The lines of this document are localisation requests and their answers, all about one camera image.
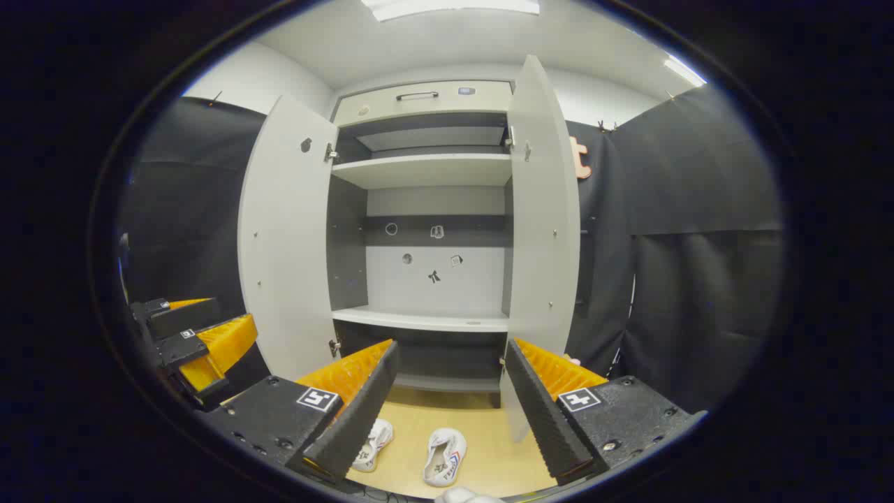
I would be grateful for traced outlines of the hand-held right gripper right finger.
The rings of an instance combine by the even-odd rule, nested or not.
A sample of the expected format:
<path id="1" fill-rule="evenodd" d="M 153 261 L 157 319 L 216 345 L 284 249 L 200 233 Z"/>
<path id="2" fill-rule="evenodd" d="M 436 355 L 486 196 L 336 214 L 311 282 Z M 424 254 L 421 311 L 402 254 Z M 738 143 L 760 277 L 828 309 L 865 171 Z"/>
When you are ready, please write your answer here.
<path id="1" fill-rule="evenodd" d="M 547 471 L 561 485 L 635 464 L 706 417 L 638 377 L 609 380 L 518 338 L 508 341 L 504 369 Z"/>

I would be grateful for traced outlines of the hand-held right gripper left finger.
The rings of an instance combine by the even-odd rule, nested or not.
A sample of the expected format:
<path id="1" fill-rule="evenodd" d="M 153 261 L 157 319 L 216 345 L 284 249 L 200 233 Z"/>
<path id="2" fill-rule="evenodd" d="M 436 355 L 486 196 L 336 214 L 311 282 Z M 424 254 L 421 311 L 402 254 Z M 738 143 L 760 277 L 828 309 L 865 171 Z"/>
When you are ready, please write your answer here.
<path id="1" fill-rule="evenodd" d="M 271 465 L 338 483 L 367 443 L 398 372 L 386 340 L 298 380 L 270 375 L 203 421 Z"/>

